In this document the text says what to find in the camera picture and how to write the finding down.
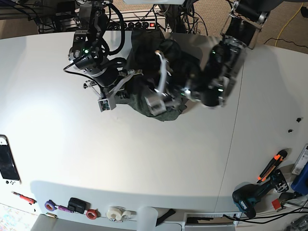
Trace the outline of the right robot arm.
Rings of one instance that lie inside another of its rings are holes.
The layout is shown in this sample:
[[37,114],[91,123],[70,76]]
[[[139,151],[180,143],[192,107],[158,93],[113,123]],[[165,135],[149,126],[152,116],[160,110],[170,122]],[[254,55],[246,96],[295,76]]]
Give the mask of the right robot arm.
[[[111,23],[111,13],[119,19],[120,42],[111,49],[104,38]],[[76,17],[77,29],[69,50],[70,64],[64,72],[86,78],[84,89],[91,89],[101,99],[109,96],[116,103],[129,104],[134,98],[129,83],[121,81],[129,76],[128,61],[118,57],[125,45],[125,22],[120,10],[111,0],[85,0]]]

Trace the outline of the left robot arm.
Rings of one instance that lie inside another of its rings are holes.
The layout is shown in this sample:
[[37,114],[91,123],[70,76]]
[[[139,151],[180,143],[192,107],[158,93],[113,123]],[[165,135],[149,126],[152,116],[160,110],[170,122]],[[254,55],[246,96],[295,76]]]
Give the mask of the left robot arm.
[[178,97],[184,96],[207,107],[224,106],[236,83],[238,71],[245,59],[255,33],[259,33],[270,12],[280,5],[280,0],[235,0],[221,31],[222,39],[209,53],[204,70],[186,74],[184,80],[169,68],[168,59],[156,51],[161,61],[160,79],[155,90],[155,107],[177,107]]

